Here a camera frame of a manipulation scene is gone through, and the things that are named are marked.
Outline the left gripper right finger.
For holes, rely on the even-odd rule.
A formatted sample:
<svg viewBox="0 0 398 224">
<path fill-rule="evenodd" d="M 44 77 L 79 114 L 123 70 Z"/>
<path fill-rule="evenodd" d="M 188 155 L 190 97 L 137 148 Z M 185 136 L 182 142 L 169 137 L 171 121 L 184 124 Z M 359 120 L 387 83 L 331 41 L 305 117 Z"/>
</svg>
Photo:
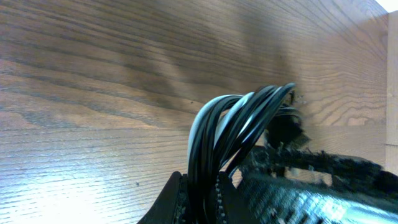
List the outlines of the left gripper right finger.
<svg viewBox="0 0 398 224">
<path fill-rule="evenodd" d="M 220 172 L 215 184 L 215 223 L 258 224 L 245 200 L 225 172 Z"/>
</svg>

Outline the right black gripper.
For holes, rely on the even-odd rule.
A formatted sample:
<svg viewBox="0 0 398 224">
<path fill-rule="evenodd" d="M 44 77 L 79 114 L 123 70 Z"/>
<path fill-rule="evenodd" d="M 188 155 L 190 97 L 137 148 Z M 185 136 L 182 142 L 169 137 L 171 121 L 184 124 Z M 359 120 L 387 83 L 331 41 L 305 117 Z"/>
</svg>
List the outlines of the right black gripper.
<svg viewBox="0 0 398 224">
<path fill-rule="evenodd" d="M 397 176 L 369 160 L 256 146 L 239 170 L 261 223 L 397 223 Z"/>
</svg>

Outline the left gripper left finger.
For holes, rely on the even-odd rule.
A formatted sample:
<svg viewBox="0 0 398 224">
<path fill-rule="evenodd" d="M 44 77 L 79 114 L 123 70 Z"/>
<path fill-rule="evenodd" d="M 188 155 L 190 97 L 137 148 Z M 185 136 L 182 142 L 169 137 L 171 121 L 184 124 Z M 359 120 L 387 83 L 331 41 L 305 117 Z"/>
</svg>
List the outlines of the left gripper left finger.
<svg viewBox="0 0 398 224">
<path fill-rule="evenodd" d="M 163 223 L 190 223 L 187 175 L 179 171 L 172 173 L 149 211 L 138 221 L 138 224 Z"/>
</svg>

